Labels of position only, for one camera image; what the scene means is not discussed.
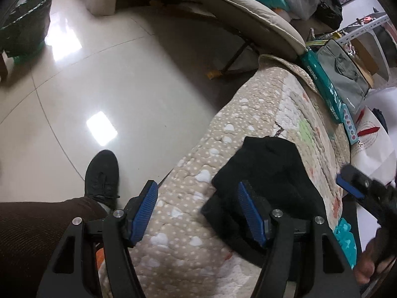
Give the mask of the person's right hand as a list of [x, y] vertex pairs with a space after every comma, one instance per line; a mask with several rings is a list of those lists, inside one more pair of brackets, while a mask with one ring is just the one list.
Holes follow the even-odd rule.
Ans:
[[374, 274], [382, 273], [395, 258], [395, 255], [391, 255], [375, 266], [388, 244], [388, 236], [387, 230], [378, 228], [375, 237], [368, 242], [365, 250], [359, 256], [353, 268], [353, 274], [358, 285], [367, 285]]

